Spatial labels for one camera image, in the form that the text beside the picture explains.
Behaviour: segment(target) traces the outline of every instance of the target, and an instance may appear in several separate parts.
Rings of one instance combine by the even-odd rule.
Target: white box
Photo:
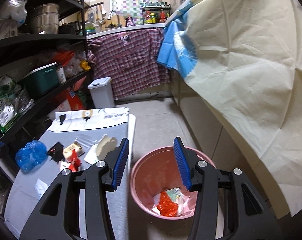
[[[94,80],[88,89],[96,109],[115,107],[110,77]]]

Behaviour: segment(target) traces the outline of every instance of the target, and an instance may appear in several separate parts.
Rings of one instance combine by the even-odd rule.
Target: blue plastic bag
[[[47,158],[44,143],[33,140],[21,148],[15,155],[17,165],[24,171],[29,172],[36,165],[44,162]]]

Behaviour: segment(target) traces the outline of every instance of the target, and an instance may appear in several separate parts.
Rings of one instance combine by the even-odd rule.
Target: silver screw
[[[99,167],[99,168],[102,168],[102,167],[104,167],[105,165],[106,165],[106,163],[105,163],[104,161],[98,161],[98,162],[96,163],[96,166]]]
[[[70,170],[69,169],[64,169],[64,170],[62,170],[61,173],[62,173],[62,175],[66,176],[70,173]]]
[[[236,175],[241,175],[242,174],[242,170],[238,169],[238,168],[235,168],[233,170],[233,173],[236,174]]]
[[[208,165],[208,163],[206,161],[198,161],[198,165],[200,167],[206,167]]]

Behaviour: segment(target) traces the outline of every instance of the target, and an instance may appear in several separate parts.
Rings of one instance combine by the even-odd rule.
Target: beige cloth
[[[278,218],[302,209],[302,6],[203,0],[188,11],[198,62],[185,82],[219,118]]]

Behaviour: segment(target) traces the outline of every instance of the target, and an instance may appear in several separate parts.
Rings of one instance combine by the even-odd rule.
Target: faucet
[[[117,18],[118,18],[118,28],[121,28],[122,25],[120,23],[120,17],[119,17],[119,14],[118,14],[118,12],[116,10],[112,10],[112,11],[109,12],[108,20],[111,20],[111,15],[113,13],[115,13],[116,16],[117,16]]]

